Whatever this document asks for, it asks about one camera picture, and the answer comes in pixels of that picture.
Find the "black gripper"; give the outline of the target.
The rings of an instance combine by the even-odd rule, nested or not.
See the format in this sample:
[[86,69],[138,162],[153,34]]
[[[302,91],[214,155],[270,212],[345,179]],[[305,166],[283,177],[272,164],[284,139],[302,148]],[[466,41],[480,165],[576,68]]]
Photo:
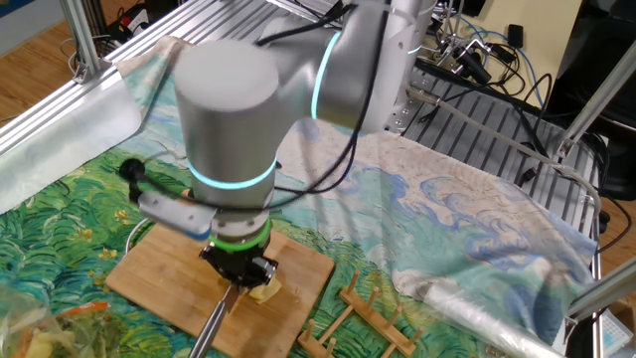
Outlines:
[[277,262],[264,258],[267,244],[244,251],[226,251],[218,245],[204,247],[199,257],[230,283],[245,281],[246,287],[268,285],[275,276]]

